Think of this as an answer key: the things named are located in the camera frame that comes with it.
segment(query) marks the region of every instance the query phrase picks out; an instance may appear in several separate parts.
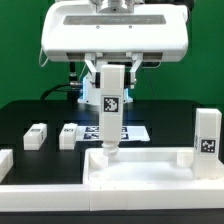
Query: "white rectangular block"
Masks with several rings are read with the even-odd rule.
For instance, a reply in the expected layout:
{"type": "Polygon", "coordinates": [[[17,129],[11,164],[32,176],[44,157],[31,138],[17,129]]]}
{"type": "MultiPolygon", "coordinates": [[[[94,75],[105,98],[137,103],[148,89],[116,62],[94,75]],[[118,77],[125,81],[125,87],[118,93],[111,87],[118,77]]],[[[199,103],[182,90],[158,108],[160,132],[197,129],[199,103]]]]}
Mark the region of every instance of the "white rectangular block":
{"type": "Polygon", "coordinates": [[[124,73],[123,65],[103,65],[101,68],[100,140],[117,142],[121,140],[124,73]]]}
{"type": "Polygon", "coordinates": [[[198,179],[216,179],[222,114],[217,109],[197,109],[193,171],[198,179]]]}
{"type": "Polygon", "coordinates": [[[123,187],[102,185],[90,189],[90,211],[126,210],[127,193],[123,187]]]}
{"type": "Polygon", "coordinates": [[[0,151],[0,183],[13,166],[12,149],[2,149],[0,151]]]}
{"type": "Polygon", "coordinates": [[[47,137],[46,124],[34,124],[23,137],[24,150],[39,150],[47,137]]]}
{"type": "Polygon", "coordinates": [[[59,149],[74,149],[76,143],[77,124],[65,124],[59,136],[59,149]]]}

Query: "green background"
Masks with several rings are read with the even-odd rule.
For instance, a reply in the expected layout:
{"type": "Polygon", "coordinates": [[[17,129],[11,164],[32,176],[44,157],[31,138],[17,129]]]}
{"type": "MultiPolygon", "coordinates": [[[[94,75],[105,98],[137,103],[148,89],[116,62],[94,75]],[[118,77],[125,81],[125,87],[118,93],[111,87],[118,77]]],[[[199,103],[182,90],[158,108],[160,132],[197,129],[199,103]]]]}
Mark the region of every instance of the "green background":
{"type": "MultiPolygon", "coordinates": [[[[38,64],[41,33],[53,0],[0,0],[0,107],[39,99],[43,91],[67,82],[68,63],[38,64]]],[[[178,63],[141,70],[134,99],[187,99],[224,103],[224,1],[197,0],[188,24],[189,50],[178,63]]],[[[63,99],[53,93],[49,99],[63,99]]]]}

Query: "small white box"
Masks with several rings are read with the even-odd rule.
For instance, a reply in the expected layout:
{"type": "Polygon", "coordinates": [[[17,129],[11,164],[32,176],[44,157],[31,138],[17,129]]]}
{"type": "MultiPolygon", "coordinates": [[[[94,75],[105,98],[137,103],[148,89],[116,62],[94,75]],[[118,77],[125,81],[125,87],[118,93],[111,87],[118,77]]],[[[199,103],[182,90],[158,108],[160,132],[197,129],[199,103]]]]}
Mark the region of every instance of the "small white box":
{"type": "Polygon", "coordinates": [[[193,171],[198,179],[216,179],[222,114],[217,109],[197,109],[193,171]]]}
{"type": "Polygon", "coordinates": [[[0,183],[13,166],[12,149],[2,149],[0,151],[0,183]]]}
{"type": "Polygon", "coordinates": [[[76,143],[77,124],[65,124],[59,136],[59,149],[73,150],[76,143]]]}
{"type": "Polygon", "coordinates": [[[24,150],[39,150],[47,137],[46,124],[34,124],[24,135],[24,150]]]}

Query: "white tray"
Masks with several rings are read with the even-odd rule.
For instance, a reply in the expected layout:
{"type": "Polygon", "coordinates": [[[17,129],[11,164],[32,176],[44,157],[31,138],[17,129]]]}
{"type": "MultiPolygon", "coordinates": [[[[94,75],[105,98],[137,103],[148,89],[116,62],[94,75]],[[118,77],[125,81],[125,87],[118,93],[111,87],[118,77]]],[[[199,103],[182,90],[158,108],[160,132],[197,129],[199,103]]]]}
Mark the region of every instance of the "white tray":
{"type": "Polygon", "coordinates": [[[108,167],[90,166],[85,156],[83,183],[90,188],[90,210],[224,208],[223,165],[219,178],[197,180],[191,167],[177,166],[178,150],[193,148],[127,148],[110,157],[108,167]]]}

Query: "white cube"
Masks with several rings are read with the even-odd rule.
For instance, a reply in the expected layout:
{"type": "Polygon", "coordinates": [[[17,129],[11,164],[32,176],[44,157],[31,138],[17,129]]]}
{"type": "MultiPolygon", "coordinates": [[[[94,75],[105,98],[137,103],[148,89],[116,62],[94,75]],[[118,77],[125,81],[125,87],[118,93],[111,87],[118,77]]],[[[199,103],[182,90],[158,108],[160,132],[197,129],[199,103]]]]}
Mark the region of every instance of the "white cube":
{"type": "Polygon", "coordinates": [[[23,137],[24,150],[39,150],[47,137],[46,124],[34,124],[23,137]]]}
{"type": "Polygon", "coordinates": [[[59,136],[59,149],[73,150],[76,143],[77,124],[65,124],[59,136]]]}

